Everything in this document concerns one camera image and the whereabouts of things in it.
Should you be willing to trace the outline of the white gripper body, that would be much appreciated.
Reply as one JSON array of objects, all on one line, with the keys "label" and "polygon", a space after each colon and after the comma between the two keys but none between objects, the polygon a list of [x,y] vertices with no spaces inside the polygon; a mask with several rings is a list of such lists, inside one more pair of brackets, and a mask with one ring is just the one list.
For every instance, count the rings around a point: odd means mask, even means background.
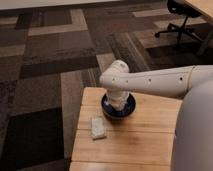
[{"label": "white gripper body", "polygon": [[125,104],[127,103],[128,97],[129,97],[129,93],[127,91],[108,91],[107,92],[108,102],[115,110],[123,110]]}]

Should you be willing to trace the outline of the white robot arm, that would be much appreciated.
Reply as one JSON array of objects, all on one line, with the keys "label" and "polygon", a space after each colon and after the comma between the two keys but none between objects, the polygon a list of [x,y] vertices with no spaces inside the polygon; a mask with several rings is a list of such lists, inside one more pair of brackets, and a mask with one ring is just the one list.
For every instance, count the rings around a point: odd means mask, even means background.
[{"label": "white robot arm", "polygon": [[131,115],[135,92],[182,100],[176,124],[171,171],[213,171],[213,65],[132,73],[122,60],[100,76],[101,105],[111,118]]}]

